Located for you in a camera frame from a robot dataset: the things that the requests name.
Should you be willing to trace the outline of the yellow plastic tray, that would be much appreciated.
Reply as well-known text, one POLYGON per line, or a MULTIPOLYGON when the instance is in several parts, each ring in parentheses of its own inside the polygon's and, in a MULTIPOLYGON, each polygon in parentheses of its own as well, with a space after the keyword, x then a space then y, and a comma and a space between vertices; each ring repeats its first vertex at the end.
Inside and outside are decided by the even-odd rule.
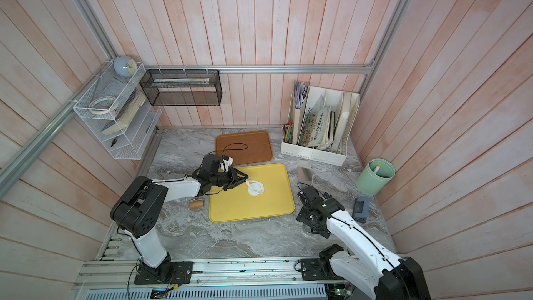
POLYGON ((265 193, 251 196, 246 183, 210 197, 209 218, 214 223, 289 215, 295 210, 287 168, 283 164, 240 167, 248 180, 263 183, 265 193))

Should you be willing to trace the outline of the white dough piece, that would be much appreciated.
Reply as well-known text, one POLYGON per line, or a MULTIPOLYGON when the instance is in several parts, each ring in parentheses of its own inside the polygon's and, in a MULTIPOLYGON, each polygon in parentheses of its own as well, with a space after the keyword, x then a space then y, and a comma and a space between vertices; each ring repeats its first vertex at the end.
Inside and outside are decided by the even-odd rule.
POLYGON ((248 187, 248 193, 251 196, 259 196, 265 193, 265 188, 263 183, 255 180, 247 180, 246 185, 248 187))

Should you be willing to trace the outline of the metal dough scraper wooden handle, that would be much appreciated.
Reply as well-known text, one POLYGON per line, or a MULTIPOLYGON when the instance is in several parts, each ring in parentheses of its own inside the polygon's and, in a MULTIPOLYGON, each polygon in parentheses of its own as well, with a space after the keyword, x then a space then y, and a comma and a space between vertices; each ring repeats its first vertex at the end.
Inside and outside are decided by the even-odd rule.
POLYGON ((312 172, 310 168, 303 166, 297 167, 297 178, 299 183, 304 183, 306 185, 312 185, 312 172))

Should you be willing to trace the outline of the wooden dough roller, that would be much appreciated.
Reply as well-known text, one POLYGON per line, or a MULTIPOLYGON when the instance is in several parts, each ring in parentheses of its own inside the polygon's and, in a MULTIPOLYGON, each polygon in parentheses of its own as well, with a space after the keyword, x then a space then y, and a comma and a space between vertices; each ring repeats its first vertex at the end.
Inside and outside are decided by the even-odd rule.
POLYGON ((200 200, 195 200, 195 201, 192 201, 189 203, 189 208, 191 210, 194 210, 194 209, 198 209, 198 208, 203 208, 205 206, 205 203, 204 203, 204 200, 200 199, 200 200))

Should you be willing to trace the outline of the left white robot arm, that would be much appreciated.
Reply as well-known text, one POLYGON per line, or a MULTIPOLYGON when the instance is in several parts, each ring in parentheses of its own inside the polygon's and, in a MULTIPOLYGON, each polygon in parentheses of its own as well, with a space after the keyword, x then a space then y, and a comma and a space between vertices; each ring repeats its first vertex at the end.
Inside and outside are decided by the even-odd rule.
POLYGON ((201 165, 182 179, 153 180, 139 176, 133 180, 110 212, 118 229, 133 241, 142 264, 158 269, 168 260, 155 224, 164 204, 184 198, 211 195, 213 187, 233 189, 248 180, 248 175, 233 167, 229 157, 206 155, 201 165))

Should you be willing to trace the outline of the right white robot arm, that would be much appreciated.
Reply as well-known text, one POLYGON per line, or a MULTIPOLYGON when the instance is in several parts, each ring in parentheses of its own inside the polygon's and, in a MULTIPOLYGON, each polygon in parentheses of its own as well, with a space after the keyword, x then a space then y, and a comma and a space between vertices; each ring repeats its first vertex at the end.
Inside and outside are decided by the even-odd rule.
POLYGON ((413 258, 401 258, 370 236, 336 199, 315 187, 298 193, 303 207, 297 221, 324 238, 336 236, 318 258, 294 265, 305 281, 345 280, 370 299, 430 299, 423 269, 413 258))

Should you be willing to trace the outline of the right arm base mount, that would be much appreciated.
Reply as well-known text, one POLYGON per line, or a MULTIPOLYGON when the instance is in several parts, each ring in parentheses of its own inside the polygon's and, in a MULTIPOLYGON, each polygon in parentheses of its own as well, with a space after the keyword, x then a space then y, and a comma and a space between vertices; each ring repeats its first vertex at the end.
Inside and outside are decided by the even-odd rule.
POLYGON ((332 244, 319 253, 319 258, 303 258, 297 265, 300 265, 300 272, 304 281, 331 281, 342 280, 331 268, 330 259, 334 254, 343 252, 344 248, 338 244, 332 244))

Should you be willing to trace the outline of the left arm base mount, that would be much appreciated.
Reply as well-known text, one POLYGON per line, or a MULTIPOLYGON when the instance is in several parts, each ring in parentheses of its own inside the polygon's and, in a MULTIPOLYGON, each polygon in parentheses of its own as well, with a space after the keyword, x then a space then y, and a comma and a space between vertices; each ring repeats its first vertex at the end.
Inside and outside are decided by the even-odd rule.
POLYGON ((173 262, 169 254, 158 267, 150 267, 141 261, 135 275, 135 285, 177 284, 179 286, 190 283, 194 263, 192 261, 173 262))

